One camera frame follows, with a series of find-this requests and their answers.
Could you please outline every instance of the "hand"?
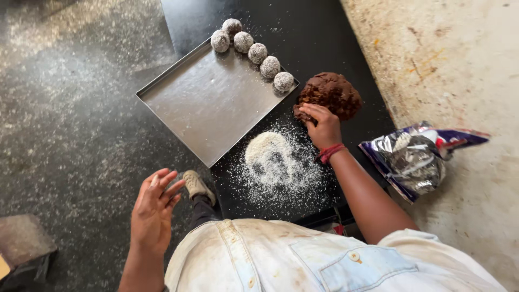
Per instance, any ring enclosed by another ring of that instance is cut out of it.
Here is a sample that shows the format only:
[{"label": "hand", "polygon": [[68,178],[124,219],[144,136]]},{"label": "hand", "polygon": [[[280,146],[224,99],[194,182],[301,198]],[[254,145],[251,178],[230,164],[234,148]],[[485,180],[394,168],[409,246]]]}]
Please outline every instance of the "hand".
[{"label": "hand", "polygon": [[180,201],[177,191],[186,182],[180,180],[164,189],[177,175],[164,168],[142,182],[131,216],[130,249],[164,256],[171,240],[171,213]]},{"label": "hand", "polygon": [[343,142],[340,136],[339,117],[332,114],[329,109],[317,104],[303,103],[299,110],[317,120],[317,126],[312,122],[306,122],[306,127],[313,144],[319,150]]}]

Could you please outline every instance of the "shirt pocket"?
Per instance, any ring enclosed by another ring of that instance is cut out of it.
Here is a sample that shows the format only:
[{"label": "shirt pocket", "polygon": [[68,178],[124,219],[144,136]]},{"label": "shirt pocket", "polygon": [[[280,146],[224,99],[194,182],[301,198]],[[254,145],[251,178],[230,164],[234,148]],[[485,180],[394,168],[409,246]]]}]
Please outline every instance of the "shirt pocket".
[{"label": "shirt pocket", "polygon": [[290,247],[324,291],[363,292],[391,276],[418,271],[415,264],[405,260],[394,248],[349,243],[347,239],[342,244],[311,238]]}]

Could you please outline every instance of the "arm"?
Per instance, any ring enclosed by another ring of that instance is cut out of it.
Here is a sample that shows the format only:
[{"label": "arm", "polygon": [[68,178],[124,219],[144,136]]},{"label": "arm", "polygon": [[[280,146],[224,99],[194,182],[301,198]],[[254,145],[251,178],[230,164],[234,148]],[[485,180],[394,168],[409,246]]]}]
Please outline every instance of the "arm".
[{"label": "arm", "polygon": [[[302,108],[318,124],[307,122],[308,135],[319,149],[342,143],[339,118],[327,108],[305,103]],[[346,201],[368,244],[377,244],[393,231],[419,230],[412,219],[367,174],[346,149],[330,157],[330,164],[344,192]]]},{"label": "arm", "polygon": [[161,169],[144,180],[131,218],[130,251],[119,284],[120,292],[164,289],[164,253],[171,240],[171,213],[180,200],[180,180],[165,191],[177,176]]}]

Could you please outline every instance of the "black pants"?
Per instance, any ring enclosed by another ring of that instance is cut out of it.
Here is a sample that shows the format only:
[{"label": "black pants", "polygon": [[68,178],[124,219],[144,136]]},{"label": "black pants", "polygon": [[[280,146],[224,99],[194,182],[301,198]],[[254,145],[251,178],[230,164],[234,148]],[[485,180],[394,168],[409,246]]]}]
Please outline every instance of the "black pants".
[{"label": "black pants", "polygon": [[193,197],[193,219],[191,220],[190,230],[199,227],[208,221],[220,221],[220,216],[211,207],[211,199],[205,195],[195,195]]}]

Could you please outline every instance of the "person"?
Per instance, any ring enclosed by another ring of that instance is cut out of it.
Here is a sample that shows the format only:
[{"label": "person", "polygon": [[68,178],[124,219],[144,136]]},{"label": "person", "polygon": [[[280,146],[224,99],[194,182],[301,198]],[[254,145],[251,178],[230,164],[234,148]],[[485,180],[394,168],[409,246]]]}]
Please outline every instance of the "person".
[{"label": "person", "polygon": [[[304,104],[308,135],[320,150],[342,143],[337,116]],[[162,169],[144,180],[131,218],[131,241],[119,291],[505,291],[467,254],[421,232],[347,149],[329,157],[367,242],[284,221],[220,220],[216,197],[194,171]],[[171,212],[186,185],[193,229],[166,273]]]}]

